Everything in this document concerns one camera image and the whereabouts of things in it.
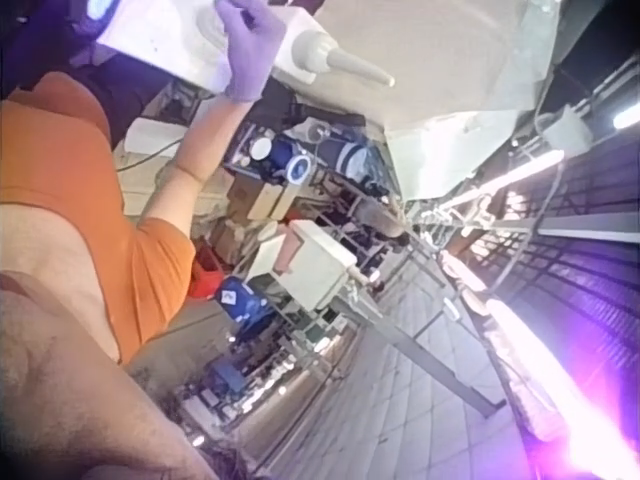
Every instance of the metal pole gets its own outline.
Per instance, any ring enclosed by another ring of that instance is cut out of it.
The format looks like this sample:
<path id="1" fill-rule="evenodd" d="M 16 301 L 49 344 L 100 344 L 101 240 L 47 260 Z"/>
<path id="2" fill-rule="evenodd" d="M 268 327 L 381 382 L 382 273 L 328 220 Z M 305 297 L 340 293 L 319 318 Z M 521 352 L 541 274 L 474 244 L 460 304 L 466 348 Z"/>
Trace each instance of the metal pole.
<path id="1" fill-rule="evenodd" d="M 380 314 L 375 307 L 370 306 L 368 302 L 360 298 L 358 300 L 358 308 L 355 309 L 341 295 L 342 292 L 333 299 L 331 302 L 332 308 L 348 315 L 361 325 L 373 328 L 399 352 L 412 360 L 481 415 L 490 417 L 505 405 L 504 400 L 495 404 L 475 388 L 462 383 L 449 367 L 425 350 L 393 322 Z"/>

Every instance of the red object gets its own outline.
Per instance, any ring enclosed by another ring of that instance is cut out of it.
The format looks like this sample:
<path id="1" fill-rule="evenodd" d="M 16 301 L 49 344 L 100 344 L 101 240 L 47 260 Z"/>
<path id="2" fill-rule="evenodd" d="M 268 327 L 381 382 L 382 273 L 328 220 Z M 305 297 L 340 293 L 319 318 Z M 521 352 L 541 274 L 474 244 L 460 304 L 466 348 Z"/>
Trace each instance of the red object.
<path id="1" fill-rule="evenodd" d="M 218 291 L 227 272 L 203 238 L 193 243 L 196 246 L 196 256 L 191 267 L 191 283 L 187 295 L 191 298 L 208 300 Z"/>

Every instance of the purple glove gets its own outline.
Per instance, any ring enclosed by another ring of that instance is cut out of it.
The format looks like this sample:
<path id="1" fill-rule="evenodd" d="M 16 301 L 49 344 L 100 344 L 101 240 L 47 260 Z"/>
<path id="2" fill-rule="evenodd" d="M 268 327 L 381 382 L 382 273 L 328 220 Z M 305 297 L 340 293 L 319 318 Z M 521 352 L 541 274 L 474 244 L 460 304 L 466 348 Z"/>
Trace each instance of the purple glove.
<path id="1" fill-rule="evenodd" d="M 266 0 L 216 0 L 215 6 L 229 36 L 227 56 L 231 83 L 225 95 L 232 101 L 254 102 L 262 96 L 286 26 Z"/>

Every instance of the blue motor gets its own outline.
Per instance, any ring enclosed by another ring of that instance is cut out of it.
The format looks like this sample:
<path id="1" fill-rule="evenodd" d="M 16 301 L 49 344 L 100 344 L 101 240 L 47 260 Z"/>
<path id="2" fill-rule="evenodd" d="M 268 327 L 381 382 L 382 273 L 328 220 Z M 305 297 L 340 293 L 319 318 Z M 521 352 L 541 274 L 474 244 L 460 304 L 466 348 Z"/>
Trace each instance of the blue motor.
<path id="1" fill-rule="evenodd" d="M 215 299 L 235 322 L 243 326 L 258 322 L 273 311 L 263 295 L 238 277 L 225 278 Z"/>

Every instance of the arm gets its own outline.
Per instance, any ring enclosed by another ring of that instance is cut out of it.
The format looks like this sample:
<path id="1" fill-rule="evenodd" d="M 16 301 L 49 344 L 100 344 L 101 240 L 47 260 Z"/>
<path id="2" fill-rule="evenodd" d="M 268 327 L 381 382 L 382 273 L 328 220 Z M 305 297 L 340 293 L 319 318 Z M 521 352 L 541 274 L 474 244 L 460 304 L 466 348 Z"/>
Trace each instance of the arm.
<path id="1" fill-rule="evenodd" d="M 180 429 L 50 292 L 31 277 L 8 278 L 30 298 L 0 291 L 2 450 L 28 478 L 78 478 L 94 466 L 123 465 L 216 480 Z"/>
<path id="2" fill-rule="evenodd" d="M 211 111 L 187 132 L 143 215 L 165 220 L 187 236 L 198 194 L 220 165 L 251 105 L 262 96 L 286 33 L 262 0 L 216 0 L 215 8 L 229 38 L 231 82 Z"/>
<path id="3" fill-rule="evenodd" d="M 165 220 L 189 236 L 198 195 L 220 165 L 233 134 L 252 105 L 220 97 L 191 126 L 160 187 L 149 200 L 144 218 Z"/>

